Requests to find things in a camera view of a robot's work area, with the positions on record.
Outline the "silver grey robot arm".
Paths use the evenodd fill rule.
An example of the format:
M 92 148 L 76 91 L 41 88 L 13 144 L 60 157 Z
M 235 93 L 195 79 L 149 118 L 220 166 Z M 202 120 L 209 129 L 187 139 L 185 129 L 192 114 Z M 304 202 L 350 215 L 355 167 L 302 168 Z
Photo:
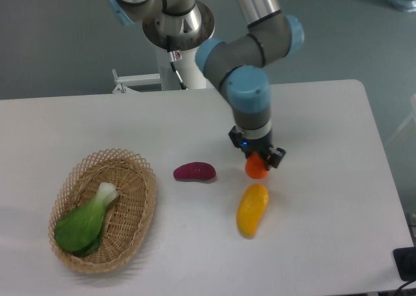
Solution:
M 234 147 L 276 168 L 285 150 L 272 144 L 271 88 L 264 67 L 298 51 L 304 43 L 299 20 L 281 12 L 278 0 L 237 0 L 246 35 L 215 38 L 210 9 L 198 0 L 108 0 L 123 25 L 142 24 L 146 38 L 161 49 L 162 86 L 196 88 L 208 81 L 230 105 Z

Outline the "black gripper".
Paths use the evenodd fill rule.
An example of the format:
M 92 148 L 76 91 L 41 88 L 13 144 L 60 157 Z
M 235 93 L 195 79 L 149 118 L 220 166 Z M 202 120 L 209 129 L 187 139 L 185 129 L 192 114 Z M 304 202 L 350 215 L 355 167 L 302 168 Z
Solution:
M 233 126 L 228 136 L 234 147 L 244 154 L 245 159 L 256 152 L 264 162 L 266 170 L 278 168 L 286 154 L 286 150 L 283 148 L 273 147 L 270 126 L 253 130 Z

